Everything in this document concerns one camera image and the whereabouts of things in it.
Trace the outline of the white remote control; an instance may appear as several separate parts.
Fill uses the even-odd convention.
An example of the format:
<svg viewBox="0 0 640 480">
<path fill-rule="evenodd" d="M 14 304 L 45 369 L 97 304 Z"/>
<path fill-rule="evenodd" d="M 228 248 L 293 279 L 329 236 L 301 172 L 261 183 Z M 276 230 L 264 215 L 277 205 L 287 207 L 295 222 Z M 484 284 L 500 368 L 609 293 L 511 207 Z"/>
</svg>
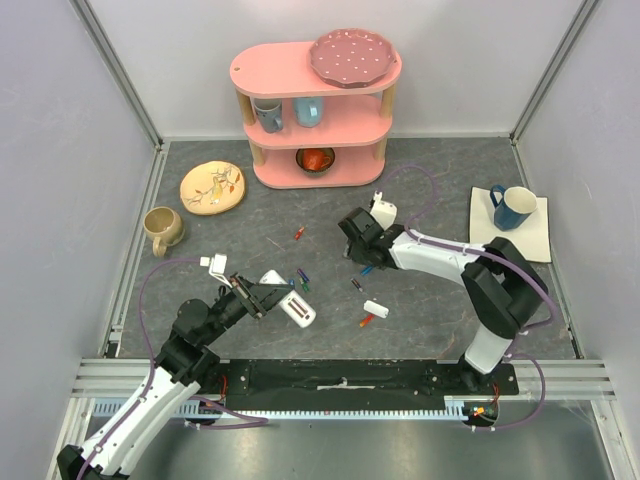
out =
<svg viewBox="0 0 640 480">
<path fill-rule="evenodd" d="M 291 288 L 287 295 L 278 303 L 283 310 L 301 328 L 310 326 L 315 318 L 316 311 L 295 290 L 295 287 L 287 282 L 276 270 L 267 271 L 260 279 L 260 284 L 281 284 Z"/>
</svg>

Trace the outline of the white battery cover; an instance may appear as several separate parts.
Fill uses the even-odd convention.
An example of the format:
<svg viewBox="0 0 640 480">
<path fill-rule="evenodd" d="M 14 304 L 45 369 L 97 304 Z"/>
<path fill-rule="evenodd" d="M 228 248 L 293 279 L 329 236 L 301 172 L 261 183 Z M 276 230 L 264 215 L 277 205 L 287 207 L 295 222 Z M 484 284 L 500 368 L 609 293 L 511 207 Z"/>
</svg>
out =
<svg viewBox="0 0 640 480">
<path fill-rule="evenodd" d="M 379 303 L 372 300 L 366 300 L 363 304 L 363 309 L 370 315 L 374 315 L 380 318 L 387 318 L 389 315 L 389 309 Z"/>
</svg>

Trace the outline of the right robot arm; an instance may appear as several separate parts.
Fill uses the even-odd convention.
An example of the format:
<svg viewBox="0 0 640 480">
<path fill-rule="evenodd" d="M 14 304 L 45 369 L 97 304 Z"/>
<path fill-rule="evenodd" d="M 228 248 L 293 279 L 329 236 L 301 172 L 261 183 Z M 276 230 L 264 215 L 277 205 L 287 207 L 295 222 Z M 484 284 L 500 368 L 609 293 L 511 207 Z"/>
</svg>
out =
<svg viewBox="0 0 640 480">
<path fill-rule="evenodd" d="M 419 271 L 462 285 L 480 326 L 454 368 L 451 383 L 473 394 L 494 381 L 494 370 L 540 305 L 548 287 L 508 239 L 465 244 L 422 234 L 400 224 L 383 227 L 357 207 L 339 222 L 345 256 L 378 269 Z"/>
</svg>

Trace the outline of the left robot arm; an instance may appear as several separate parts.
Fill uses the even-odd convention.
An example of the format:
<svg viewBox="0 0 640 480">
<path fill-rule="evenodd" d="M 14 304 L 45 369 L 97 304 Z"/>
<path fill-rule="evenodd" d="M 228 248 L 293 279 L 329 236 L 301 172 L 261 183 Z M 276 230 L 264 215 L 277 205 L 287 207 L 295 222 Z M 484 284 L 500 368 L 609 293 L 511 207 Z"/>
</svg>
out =
<svg viewBox="0 0 640 480">
<path fill-rule="evenodd" d="M 57 456 L 63 479 L 127 479 L 174 412 L 196 393 L 219 382 L 220 357 L 209 349 L 243 317 L 260 319 L 278 307 L 301 327 L 315 311 L 295 287 L 270 270 L 260 283 L 234 274 L 211 305 L 185 301 L 170 335 L 150 360 L 149 372 L 117 413 L 80 446 L 67 445 Z"/>
</svg>

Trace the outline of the black battery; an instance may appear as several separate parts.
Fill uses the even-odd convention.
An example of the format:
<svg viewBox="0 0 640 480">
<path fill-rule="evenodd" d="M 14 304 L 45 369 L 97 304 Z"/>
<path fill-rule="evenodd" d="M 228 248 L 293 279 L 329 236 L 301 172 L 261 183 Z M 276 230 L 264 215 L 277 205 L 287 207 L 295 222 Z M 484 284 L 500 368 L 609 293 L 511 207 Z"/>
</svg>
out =
<svg viewBox="0 0 640 480">
<path fill-rule="evenodd" d="M 359 283 L 357 280 L 355 280 L 354 278 L 352 278 L 352 279 L 351 279 L 351 283 L 355 286 L 355 288 L 356 288 L 358 291 L 363 292 L 363 288 L 362 288 L 362 286 L 360 285 L 360 283 Z"/>
</svg>

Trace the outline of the red orange battery near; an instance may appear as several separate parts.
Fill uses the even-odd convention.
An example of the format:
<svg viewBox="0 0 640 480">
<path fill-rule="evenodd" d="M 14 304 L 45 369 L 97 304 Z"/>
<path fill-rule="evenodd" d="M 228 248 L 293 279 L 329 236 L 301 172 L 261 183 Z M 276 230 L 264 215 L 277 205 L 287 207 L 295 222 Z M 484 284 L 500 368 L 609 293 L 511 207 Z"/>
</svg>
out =
<svg viewBox="0 0 640 480">
<path fill-rule="evenodd" d="M 368 325 L 368 324 L 373 320 L 374 316 L 375 316 L 375 315 L 373 315 L 373 314 L 369 314 L 369 315 L 367 315 L 363 320 L 361 320 L 361 321 L 359 322 L 359 327 L 360 327 L 360 328 L 363 328 L 363 327 L 365 327 L 366 325 Z"/>
</svg>

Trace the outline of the dark bowl on shelf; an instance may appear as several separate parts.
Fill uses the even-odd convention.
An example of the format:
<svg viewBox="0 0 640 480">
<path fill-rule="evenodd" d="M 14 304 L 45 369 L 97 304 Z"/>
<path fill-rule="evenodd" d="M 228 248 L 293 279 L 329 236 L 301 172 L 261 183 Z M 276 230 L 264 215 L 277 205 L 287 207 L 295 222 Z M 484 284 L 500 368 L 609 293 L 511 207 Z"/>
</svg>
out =
<svg viewBox="0 0 640 480">
<path fill-rule="evenodd" d="M 301 171 L 311 177 L 325 175 L 335 162 L 332 148 L 302 148 L 296 152 L 296 164 Z"/>
</svg>

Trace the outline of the red mug in bowl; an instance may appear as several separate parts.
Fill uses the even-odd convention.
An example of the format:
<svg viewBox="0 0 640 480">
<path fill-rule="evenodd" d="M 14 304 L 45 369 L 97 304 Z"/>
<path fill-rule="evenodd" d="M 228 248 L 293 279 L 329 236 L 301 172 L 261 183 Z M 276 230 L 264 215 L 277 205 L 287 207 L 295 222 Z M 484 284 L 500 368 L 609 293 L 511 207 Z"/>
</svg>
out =
<svg viewBox="0 0 640 480">
<path fill-rule="evenodd" d="M 302 166 L 309 171 L 322 171 L 331 163 L 330 155 L 321 149 L 305 149 L 302 154 Z"/>
</svg>

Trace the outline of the yellow floral plate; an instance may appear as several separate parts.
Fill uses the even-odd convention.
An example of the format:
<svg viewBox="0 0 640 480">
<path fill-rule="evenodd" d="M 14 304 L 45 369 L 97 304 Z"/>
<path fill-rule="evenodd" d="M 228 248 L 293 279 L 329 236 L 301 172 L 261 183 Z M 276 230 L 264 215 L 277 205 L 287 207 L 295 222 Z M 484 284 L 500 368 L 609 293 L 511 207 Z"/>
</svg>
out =
<svg viewBox="0 0 640 480">
<path fill-rule="evenodd" d="M 235 208 L 245 197 L 246 179 L 235 164 L 213 160 L 192 168 L 180 184 L 180 199 L 195 215 L 211 216 Z"/>
</svg>

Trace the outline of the pink three-tier shelf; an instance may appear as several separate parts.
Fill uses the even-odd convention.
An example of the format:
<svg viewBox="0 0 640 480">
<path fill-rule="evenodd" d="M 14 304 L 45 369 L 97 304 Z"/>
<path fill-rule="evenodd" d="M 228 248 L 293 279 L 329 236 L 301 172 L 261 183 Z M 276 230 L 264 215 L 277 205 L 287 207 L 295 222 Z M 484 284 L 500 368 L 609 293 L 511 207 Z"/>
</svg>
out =
<svg viewBox="0 0 640 480">
<path fill-rule="evenodd" d="M 299 189 L 378 178 L 401 68 L 386 38 L 359 29 L 238 54 L 229 73 L 258 180 Z"/>
</svg>

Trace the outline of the beige mug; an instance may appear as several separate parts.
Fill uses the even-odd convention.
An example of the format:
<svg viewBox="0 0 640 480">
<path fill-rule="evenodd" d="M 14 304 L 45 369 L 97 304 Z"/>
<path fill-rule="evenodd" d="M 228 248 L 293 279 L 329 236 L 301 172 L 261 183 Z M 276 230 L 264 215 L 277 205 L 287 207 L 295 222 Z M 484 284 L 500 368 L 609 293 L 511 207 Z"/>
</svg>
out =
<svg viewBox="0 0 640 480">
<path fill-rule="evenodd" d="M 148 211 L 143 220 L 144 231 L 152 242 L 155 257 L 163 258 L 170 247 L 184 237 L 185 226 L 181 216 L 172 208 L 160 206 Z"/>
</svg>

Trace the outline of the light blue mug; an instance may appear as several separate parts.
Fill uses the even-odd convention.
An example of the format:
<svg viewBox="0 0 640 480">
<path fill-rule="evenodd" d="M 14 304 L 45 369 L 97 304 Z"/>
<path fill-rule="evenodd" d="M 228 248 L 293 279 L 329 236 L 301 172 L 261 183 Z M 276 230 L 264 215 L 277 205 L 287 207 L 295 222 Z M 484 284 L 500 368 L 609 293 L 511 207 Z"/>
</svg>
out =
<svg viewBox="0 0 640 480">
<path fill-rule="evenodd" d="M 294 98 L 293 108 L 298 124 L 305 128 L 313 128 L 322 120 L 324 99 L 322 97 Z"/>
</svg>

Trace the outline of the dark blue mug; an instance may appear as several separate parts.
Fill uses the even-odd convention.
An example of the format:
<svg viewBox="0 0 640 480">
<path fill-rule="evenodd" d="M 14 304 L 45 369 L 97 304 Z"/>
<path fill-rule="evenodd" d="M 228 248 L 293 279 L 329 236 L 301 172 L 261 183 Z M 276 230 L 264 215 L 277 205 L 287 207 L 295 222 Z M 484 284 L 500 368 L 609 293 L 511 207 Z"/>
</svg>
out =
<svg viewBox="0 0 640 480">
<path fill-rule="evenodd" d="M 501 231 L 518 228 L 537 209 L 536 195 L 525 187 L 494 185 L 489 197 L 494 207 L 494 225 Z"/>
</svg>

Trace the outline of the white square plate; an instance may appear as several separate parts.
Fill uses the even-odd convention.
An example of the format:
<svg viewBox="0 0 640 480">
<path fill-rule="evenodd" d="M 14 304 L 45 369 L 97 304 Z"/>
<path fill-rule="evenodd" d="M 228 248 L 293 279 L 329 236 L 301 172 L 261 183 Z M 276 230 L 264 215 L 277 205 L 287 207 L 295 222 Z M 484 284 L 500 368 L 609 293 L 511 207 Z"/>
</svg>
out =
<svg viewBox="0 0 640 480">
<path fill-rule="evenodd" d="M 530 262 L 550 263 L 548 199 L 537 198 L 537 209 L 516 229 L 501 231 L 493 222 L 495 208 L 486 189 L 473 187 L 470 197 L 469 242 L 487 244 L 496 236 L 509 239 Z"/>
</svg>

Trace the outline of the grey mug on shelf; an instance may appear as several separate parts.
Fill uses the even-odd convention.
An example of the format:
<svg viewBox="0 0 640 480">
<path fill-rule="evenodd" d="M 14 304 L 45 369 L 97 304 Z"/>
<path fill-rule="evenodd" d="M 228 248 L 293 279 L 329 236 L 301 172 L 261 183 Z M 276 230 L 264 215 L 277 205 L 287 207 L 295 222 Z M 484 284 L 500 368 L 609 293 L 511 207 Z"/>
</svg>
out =
<svg viewBox="0 0 640 480">
<path fill-rule="evenodd" d="M 253 106 L 262 128 L 267 133 L 278 133 L 283 129 L 281 99 L 255 98 Z"/>
</svg>

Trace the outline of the pink dotted plate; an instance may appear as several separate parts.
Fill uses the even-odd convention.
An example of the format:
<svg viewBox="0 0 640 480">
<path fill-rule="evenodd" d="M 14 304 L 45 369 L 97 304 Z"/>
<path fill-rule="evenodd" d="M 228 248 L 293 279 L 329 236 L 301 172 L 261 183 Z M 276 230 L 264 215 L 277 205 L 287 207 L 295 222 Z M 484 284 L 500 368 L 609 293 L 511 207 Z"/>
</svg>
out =
<svg viewBox="0 0 640 480">
<path fill-rule="evenodd" d="M 360 28 L 336 29 L 313 42 L 309 65 L 325 83 L 363 88 L 377 83 L 398 63 L 392 43 Z"/>
</svg>

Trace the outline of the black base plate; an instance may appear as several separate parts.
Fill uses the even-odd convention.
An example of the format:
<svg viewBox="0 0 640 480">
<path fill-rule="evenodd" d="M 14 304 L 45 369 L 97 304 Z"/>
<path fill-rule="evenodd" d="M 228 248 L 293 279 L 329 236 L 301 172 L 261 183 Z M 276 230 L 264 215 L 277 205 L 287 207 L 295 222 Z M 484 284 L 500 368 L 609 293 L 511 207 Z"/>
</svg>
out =
<svg viewBox="0 0 640 480">
<path fill-rule="evenodd" d="M 515 396 L 513 366 L 501 363 L 476 392 L 454 385 L 458 362 L 437 360 L 232 359 L 206 371 L 199 394 L 225 392 L 240 410 L 360 410 L 444 405 L 446 396 Z"/>
</svg>

